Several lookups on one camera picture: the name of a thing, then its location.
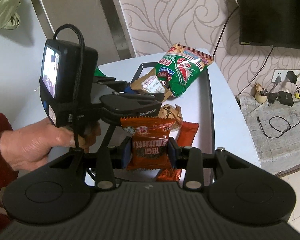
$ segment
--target round black pad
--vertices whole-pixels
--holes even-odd
[[[256,167],[227,170],[211,185],[208,198],[224,217],[249,225],[288,220],[296,203],[288,183]]]
[[[27,198],[37,203],[47,203],[57,200],[61,197],[62,193],[62,186],[51,181],[35,183],[26,190]]]
[[[9,184],[3,205],[10,217],[29,224],[51,224],[81,212],[89,187],[66,169],[43,166]]]

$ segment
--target orange snack packet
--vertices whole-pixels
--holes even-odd
[[[121,119],[122,128],[132,134],[132,158],[127,170],[171,167],[167,144],[174,122],[175,119],[158,117]]]
[[[198,129],[199,129],[198,123],[183,121],[177,139],[177,144],[179,145],[179,147],[191,146]]]
[[[194,137],[198,131],[199,124],[184,122],[182,123],[180,134],[178,136],[177,144],[180,147],[191,146],[194,140]],[[156,181],[179,181],[182,173],[182,169],[163,169],[160,171],[159,176]]]
[[[166,168],[159,171],[159,176],[155,181],[179,181],[181,177],[182,169]]]

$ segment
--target power adapter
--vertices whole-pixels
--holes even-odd
[[[276,101],[276,99],[277,99],[277,93],[270,93],[268,95],[268,103],[274,104],[274,102]]]
[[[289,81],[292,84],[295,84],[297,82],[298,77],[293,71],[288,71],[287,72],[287,79],[289,79]]]
[[[279,98],[280,104],[282,104],[282,105],[293,106],[293,104],[294,104],[292,94],[290,94],[290,93],[279,91],[278,98]]]

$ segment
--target screw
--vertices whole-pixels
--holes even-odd
[[[201,186],[202,184],[196,180],[191,180],[186,183],[186,187],[190,189],[197,189],[200,188]]]
[[[102,188],[102,189],[108,189],[111,188],[113,186],[113,183],[109,180],[102,180],[100,182],[98,182],[97,187],[98,188]]]

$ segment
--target wall socket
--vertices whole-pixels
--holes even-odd
[[[296,76],[299,75],[297,81],[300,81],[300,69],[275,69],[271,82],[275,82],[277,76],[281,77],[281,82],[288,81],[287,79],[288,71],[293,71],[296,74]]]

